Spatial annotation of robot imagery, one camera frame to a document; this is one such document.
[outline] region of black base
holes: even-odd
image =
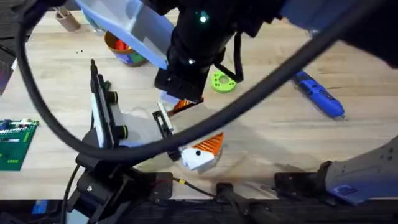
[[[341,202],[338,198],[327,193],[323,188],[318,188],[318,173],[276,173],[274,175],[275,187],[279,198],[291,200],[317,199],[328,205],[335,206]]]

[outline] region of white part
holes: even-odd
[[[100,112],[98,111],[97,101],[94,93],[91,94],[91,109],[93,110],[94,127],[97,133],[99,147],[104,146],[104,130],[102,129]]]
[[[166,121],[167,128],[170,131],[173,131],[172,122],[170,121],[169,116],[167,115],[167,112],[166,112],[166,109],[163,106],[163,103],[157,103],[157,106],[159,107],[160,112],[162,113],[162,115],[163,115],[163,117],[164,117],[164,119]]]
[[[213,153],[202,151],[195,148],[187,148],[181,152],[182,164],[188,167],[191,171],[196,170],[202,166],[206,166],[215,159]]]
[[[32,125],[33,122],[31,121],[13,121],[10,122],[11,125],[20,125],[20,124],[24,124],[24,125]]]

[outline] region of green circuit board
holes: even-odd
[[[0,171],[21,170],[37,125],[38,121],[11,121],[6,129],[0,130]]]

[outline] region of wire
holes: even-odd
[[[180,184],[184,184],[184,185],[186,185],[186,186],[192,188],[193,190],[196,190],[197,192],[200,192],[200,193],[202,193],[202,194],[204,194],[204,195],[207,195],[207,196],[209,196],[209,197],[211,197],[211,198],[216,198],[216,195],[214,195],[214,194],[212,194],[212,193],[209,193],[209,192],[206,192],[206,191],[204,191],[204,190],[202,190],[202,189],[196,187],[195,185],[189,183],[189,182],[186,181],[186,180],[183,180],[183,179],[180,179],[180,178],[176,178],[176,177],[173,177],[173,180],[176,181],[176,182],[178,182],[178,183],[180,183]]]
[[[373,12],[387,0],[363,0],[357,1],[349,10],[342,13],[328,28],[320,32],[304,46],[302,46],[293,56],[288,58],[282,65],[277,67],[267,77],[262,79],[257,85],[241,95],[237,100],[202,122],[184,131],[161,141],[152,142],[143,146],[131,148],[116,148],[112,150],[98,149],[81,142],[69,133],[51,113],[45,104],[40,91],[35,84],[33,74],[30,70],[25,53],[25,35],[28,28],[32,28],[44,15],[46,9],[42,8],[44,1],[38,1],[25,13],[23,20],[19,21],[19,28],[16,38],[17,59],[21,71],[22,79],[25,83],[29,96],[37,111],[47,123],[48,127],[68,146],[74,150],[86,154],[87,156],[118,162],[142,162],[160,153],[175,150],[175,148],[188,144],[218,128],[226,125],[241,114],[256,106],[264,98],[276,91],[285,82],[290,80],[294,74],[303,69],[313,59],[318,57],[338,38],[350,29],[355,23],[363,19],[370,12]]]
[[[63,195],[63,200],[62,200],[62,207],[61,207],[61,216],[60,216],[60,223],[65,224],[66,223],[66,215],[67,215],[67,203],[68,203],[68,196],[69,196],[69,191],[70,187],[72,186],[72,182],[76,176],[77,171],[79,170],[80,165],[77,164],[75,167],[75,170],[73,170],[72,175],[69,178],[67,188],[65,189],[65,193]]]

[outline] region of blue screwdriver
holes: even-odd
[[[298,72],[292,80],[297,88],[326,115],[333,119],[337,117],[346,119],[343,105],[309,74],[304,71]]]

